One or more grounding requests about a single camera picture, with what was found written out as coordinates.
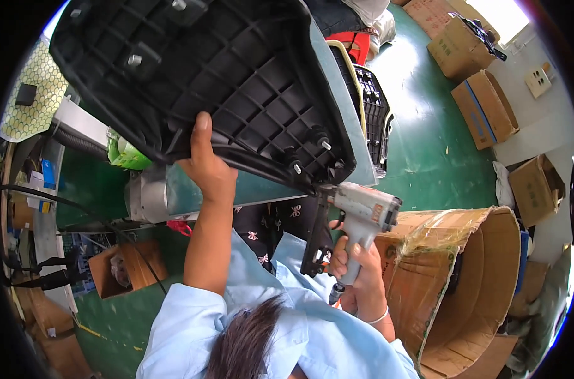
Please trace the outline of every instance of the white wall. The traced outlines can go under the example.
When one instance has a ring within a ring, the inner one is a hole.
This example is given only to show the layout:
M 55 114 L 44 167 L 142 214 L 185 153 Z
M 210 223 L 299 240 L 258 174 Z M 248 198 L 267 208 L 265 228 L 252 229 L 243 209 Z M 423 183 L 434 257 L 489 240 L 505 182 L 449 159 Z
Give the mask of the white wall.
M 506 54 L 506 62 L 496 59 L 488 71 L 500 83 L 514 110 L 520 131 L 506 142 L 494 146 L 497 160 L 510 165 L 574 143 L 571 100 L 533 27 L 526 26 Z M 553 77 L 552 87 L 534 99 L 525 84 L 525 75 L 544 62 L 552 66 L 548 72 L 548 76 Z
M 520 131 L 494 146 L 495 157 L 510 165 L 545 153 L 567 187 L 559 212 L 535 227 L 533 261 L 554 263 L 563 244 L 571 242 L 569 182 L 574 155 L 574 114 L 571 100 L 557 68 L 548 57 L 533 27 L 527 26 L 505 51 L 506 62 L 495 60 L 488 70 L 500 83 L 516 116 Z M 552 87 L 534 99 L 525 75 L 544 62 L 551 64 Z

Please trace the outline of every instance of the black cable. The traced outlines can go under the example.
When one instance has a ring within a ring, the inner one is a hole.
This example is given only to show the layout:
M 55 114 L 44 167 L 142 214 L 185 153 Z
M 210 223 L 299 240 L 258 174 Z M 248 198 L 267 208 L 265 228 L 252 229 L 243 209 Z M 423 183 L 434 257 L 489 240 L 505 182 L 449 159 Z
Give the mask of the black cable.
M 128 242 L 133 245 L 133 247 L 135 248 L 135 250 L 139 253 L 139 256 L 141 256 L 141 258 L 144 260 L 144 262 L 146 263 L 146 266 L 148 266 L 148 269 L 150 270 L 150 272 L 152 272 L 152 276 L 154 276 L 154 279 L 156 279 L 156 282 L 158 283 L 159 286 L 161 286 L 162 292 L 167 295 L 167 291 L 165 290 L 165 287 L 162 285 L 160 279 L 156 276 L 156 272 L 154 272 L 154 269 L 152 269 L 152 266 L 150 265 L 150 263 L 148 262 L 148 260 L 146 259 L 146 257 L 144 256 L 144 254 L 142 254 L 142 252 L 138 249 L 137 244 L 135 243 L 135 241 L 133 239 L 131 239 L 131 237 L 129 237 L 128 234 L 126 234 L 124 231 L 121 231 L 120 229 L 118 229 L 117 227 L 115 227 L 114 225 L 110 224 L 107 221 L 104 221 L 104 219 L 100 216 L 98 216 L 93 210 L 89 209 L 89 208 L 85 208 L 84 206 L 80 205 L 77 202 L 74 201 L 70 201 L 68 199 L 64 199 L 58 196 L 54 196 L 54 195 L 49 195 L 48 193 L 45 192 L 41 192 L 38 190 L 34 190 L 28 187 L 22 187 L 22 186 L 15 186 L 13 184 L 5 184 L 3 186 L 0 186 L 1 190 L 8 190 L 8 191 L 19 191 L 19 192 L 23 192 L 23 193 L 30 193 L 31 195 L 36 195 L 36 196 L 40 196 L 42 198 L 45 199 L 49 199 L 52 201 L 56 201 L 56 202 L 61 202 L 62 204 L 66 204 L 68 206 L 77 208 L 79 210 L 82 210 L 83 212 L 85 212 L 87 215 L 91 216 L 92 218 L 98 220 L 100 223 L 104 224 L 105 226 L 107 226 L 108 228 L 112 229 L 113 231 L 115 231 L 116 233 L 118 233 L 119 235 L 121 235 L 124 239 L 128 240 Z

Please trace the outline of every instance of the red plastic stool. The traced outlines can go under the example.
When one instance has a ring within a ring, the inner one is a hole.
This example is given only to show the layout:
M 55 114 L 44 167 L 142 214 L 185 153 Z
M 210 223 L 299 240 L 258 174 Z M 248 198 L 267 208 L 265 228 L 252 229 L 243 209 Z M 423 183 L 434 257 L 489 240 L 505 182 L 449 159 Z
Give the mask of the red plastic stool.
M 350 47 L 346 47 L 348 55 L 354 59 L 354 63 L 359 65 L 365 65 L 367 60 L 367 54 L 369 53 L 369 45 L 371 44 L 371 35 L 368 33 L 358 33 L 358 32 L 342 32 L 331 34 L 326 41 L 330 39 L 335 39 L 344 45 L 350 44 Z

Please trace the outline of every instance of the dark hair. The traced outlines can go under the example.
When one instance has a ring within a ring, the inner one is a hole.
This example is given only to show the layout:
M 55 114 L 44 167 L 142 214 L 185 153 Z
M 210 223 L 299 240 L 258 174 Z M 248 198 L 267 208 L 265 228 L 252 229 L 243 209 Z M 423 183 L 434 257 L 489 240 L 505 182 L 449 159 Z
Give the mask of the dark hair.
M 215 341 L 205 379 L 257 379 L 263 374 L 281 304 L 275 296 L 253 311 L 240 311 Z

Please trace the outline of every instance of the black patterned pants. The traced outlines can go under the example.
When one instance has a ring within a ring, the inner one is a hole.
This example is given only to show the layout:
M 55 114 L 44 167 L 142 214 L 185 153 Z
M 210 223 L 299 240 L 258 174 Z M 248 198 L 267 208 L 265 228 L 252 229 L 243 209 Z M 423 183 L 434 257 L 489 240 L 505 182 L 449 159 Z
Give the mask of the black patterned pants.
M 316 211 L 317 200 L 309 196 L 236 207 L 232 227 L 257 255 L 260 264 L 269 272 L 274 273 L 270 260 L 283 233 L 292 234 L 306 241 L 314 226 Z M 322 245 L 333 246 L 327 220 L 324 224 Z

